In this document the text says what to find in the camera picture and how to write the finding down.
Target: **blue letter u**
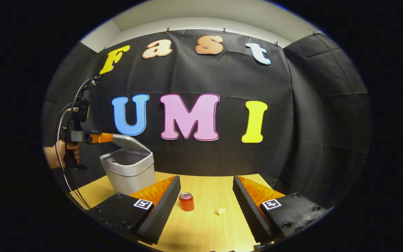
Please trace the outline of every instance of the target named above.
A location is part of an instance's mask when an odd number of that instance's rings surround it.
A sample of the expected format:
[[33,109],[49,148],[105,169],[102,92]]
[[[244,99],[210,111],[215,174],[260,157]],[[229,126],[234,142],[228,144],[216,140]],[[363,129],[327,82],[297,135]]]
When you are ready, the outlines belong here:
[[133,96],[132,101],[136,104],[136,124],[130,126],[125,121],[125,105],[128,102],[126,97],[117,97],[112,100],[115,115],[115,126],[124,135],[139,135],[146,128],[146,102],[149,100],[147,94]]

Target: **white wall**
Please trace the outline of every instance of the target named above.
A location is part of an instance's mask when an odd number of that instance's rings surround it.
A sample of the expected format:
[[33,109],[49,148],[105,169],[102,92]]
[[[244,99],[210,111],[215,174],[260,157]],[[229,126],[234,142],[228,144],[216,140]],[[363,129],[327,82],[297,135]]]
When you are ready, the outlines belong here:
[[106,47],[110,47],[142,35],[165,32],[168,27],[169,30],[206,29],[219,31],[223,31],[225,28],[226,32],[248,35],[250,37],[265,40],[270,43],[277,41],[278,45],[282,46],[283,48],[291,44],[291,41],[288,41],[285,38],[282,38],[271,32],[236,21],[214,19],[211,17],[180,17],[177,19],[155,21],[120,32],[117,37],[106,45]]
[[104,49],[104,47],[108,47],[119,34],[119,28],[114,23],[113,19],[110,19],[86,35],[80,42],[98,53]]

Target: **black fabric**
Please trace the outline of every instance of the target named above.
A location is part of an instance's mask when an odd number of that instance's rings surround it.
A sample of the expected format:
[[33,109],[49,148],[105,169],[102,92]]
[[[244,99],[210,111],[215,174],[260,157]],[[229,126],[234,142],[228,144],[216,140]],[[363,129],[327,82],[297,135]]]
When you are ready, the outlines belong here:
[[[203,35],[221,36],[224,50],[217,55],[197,54],[195,46]],[[172,41],[172,52],[144,59],[147,45],[161,39]],[[265,48],[271,64],[257,62],[246,43]],[[366,89],[349,58],[325,35],[312,34],[281,49],[257,38],[215,30],[160,32],[106,48],[88,60],[80,84],[99,75],[107,53],[126,45],[129,51],[91,91],[90,116],[82,126],[119,134],[111,101],[128,98],[126,122],[133,125],[136,107],[131,99],[148,94],[147,126],[134,138],[154,153],[155,171],[199,176],[259,173],[276,190],[286,194],[296,190],[329,208],[363,166],[370,141]],[[72,102],[80,84],[64,91],[71,98],[63,106]],[[63,83],[55,88],[63,89]],[[181,134],[177,140],[162,139],[160,97],[171,93],[179,94],[189,110],[199,95],[219,95],[215,118],[219,139],[195,140],[197,126],[189,139]],[[241,142],[248,123],[245,103],[250,100],[268,105],[261,143]],[[83,144],[80,161],[102,173],[99,156],[116,149],[111,143]]]

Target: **trash can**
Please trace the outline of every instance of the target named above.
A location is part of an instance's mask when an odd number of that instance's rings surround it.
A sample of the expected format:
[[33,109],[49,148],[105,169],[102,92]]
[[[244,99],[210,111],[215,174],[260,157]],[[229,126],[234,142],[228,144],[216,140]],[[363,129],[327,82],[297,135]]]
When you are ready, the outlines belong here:
[[100,161],[117,193],[130,195],[156,183],[153,153],[130,136],[113,134],[112,142],[121,147],[102,155]]

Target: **ceiling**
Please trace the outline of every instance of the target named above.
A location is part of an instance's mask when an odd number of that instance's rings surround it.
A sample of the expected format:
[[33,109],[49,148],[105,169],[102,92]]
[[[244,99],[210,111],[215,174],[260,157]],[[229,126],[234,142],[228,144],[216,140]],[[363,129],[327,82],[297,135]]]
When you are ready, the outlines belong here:
[[319,29],[264,0],[150,0],[113,18],[121,32],[154,21],[201,16],[245,23],[294,42]]

